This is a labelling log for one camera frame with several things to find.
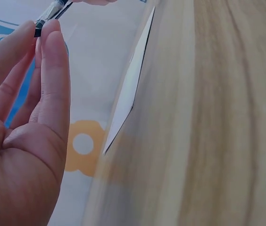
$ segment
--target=hand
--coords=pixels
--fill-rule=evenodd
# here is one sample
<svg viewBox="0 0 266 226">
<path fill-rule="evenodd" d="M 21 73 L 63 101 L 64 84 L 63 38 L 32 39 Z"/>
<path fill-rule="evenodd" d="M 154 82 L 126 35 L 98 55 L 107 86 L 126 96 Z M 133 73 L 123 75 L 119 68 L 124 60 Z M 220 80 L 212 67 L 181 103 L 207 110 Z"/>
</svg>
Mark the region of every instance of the hand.
<svg viewBox="0 0 266 226">
<path fill-rule="evenodd" d="M 47 225 L 58 199 L 69 129 L 67 49 L 57 20 L 35 43 L 27 22 L 0 41 L 0 225 Z M 3 122 L 35 56 L 27 99 Z"/>
<path fill-rule="evenodd" d="M 117 0 L 72 0 L 73 2 L 86 2 L 90 5 L 99 5 L 99 6 L 105 6 L 111 2 L 115 2 Z"/>
</svg>

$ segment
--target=white paper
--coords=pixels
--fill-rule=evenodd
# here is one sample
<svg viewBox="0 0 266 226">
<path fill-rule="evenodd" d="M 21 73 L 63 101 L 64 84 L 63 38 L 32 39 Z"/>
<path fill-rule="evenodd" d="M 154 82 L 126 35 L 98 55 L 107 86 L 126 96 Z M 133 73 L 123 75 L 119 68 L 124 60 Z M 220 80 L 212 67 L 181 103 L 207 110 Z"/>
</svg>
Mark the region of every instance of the white paper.
<svg viewBox="0 0 266 226">
<path fill-rule="evenodd" d="M 131 63 L 128 68 L 127 74 L 125 76 L 125 80 L 112 119 L 108 138 L 104 147 L 104 153 L 106 153 L 106 151 L 108 150 L 109 146 L 111 145 L 114 138 L 118 134 L 119 130 L 121 129 L 124 121 L 128 117 L 133 107 L 139 76 L 141 72 L 144 52 L 154 16 L 154 10 L 155 8 L 153 8 L 151 15 L 146 23 L 146 26 L 144 27 L 144 30 L 136 46 L 134 55 L 131 59 Z"/>
</svg>

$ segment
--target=wooden board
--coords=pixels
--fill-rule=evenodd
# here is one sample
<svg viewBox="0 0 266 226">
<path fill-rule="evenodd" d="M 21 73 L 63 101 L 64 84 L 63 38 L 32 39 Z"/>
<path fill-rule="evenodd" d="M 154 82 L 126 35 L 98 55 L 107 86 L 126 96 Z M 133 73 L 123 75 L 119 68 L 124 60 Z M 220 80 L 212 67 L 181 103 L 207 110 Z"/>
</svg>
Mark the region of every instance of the wooden board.
<svg viewBox="0 0 266 226">
<path fill-rule="evenodd" d="M 83 225 L 266 226 L 266 0 L 155 4 Z"/>
</svg>

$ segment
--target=light wooden surface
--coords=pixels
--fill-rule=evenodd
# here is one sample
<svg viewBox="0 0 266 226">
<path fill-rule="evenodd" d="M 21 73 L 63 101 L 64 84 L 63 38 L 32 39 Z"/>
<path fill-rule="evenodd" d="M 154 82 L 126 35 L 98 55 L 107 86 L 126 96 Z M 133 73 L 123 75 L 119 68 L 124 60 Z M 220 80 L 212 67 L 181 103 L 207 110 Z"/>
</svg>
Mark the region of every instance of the light wooden surface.
<svg viewBox="0 0 266 226">
<path fill-rule="evenodd" d="M 161 0 L 84 226 L 266 226 L 266 0 Z"/>
</svg>

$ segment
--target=fabric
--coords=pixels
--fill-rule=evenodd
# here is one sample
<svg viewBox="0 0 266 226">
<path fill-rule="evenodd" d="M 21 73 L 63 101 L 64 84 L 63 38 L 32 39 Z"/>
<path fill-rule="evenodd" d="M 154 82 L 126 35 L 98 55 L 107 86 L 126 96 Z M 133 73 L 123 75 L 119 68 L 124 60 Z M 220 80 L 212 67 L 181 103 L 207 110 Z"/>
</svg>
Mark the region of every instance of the fabric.
<svg viewBox="0 0 266 226">
<path fill-rule="evenodd" d="M 35 20 L 51 0 L 0 0 L 0 39 Z M 118 0 L 107 6 L 75 3 L 61 18 L 71 73 L 71 125 L 66 171 L 49 226 L 81 225 L 121 75 L 141 22 L 145 1 Z M 32 64 L 6 122 L 23 104 Z"/>
</svg>

